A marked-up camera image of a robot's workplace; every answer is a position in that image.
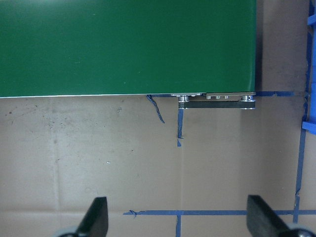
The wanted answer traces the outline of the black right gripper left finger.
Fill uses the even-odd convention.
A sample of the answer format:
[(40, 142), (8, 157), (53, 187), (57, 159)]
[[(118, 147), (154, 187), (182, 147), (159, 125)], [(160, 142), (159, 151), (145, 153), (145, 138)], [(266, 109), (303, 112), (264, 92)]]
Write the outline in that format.
[(109, 228), (106, 197), (96, 197), (75, 231), (76, 237), (105, 237)]

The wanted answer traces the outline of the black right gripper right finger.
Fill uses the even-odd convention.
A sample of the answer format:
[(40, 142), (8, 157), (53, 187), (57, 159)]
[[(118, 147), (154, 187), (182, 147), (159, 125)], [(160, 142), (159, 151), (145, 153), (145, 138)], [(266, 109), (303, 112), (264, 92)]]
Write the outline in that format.
[(289, 231), (289, 227), (259, 195), (247, 197), (246, 225), (253, 237), (279, 237)]

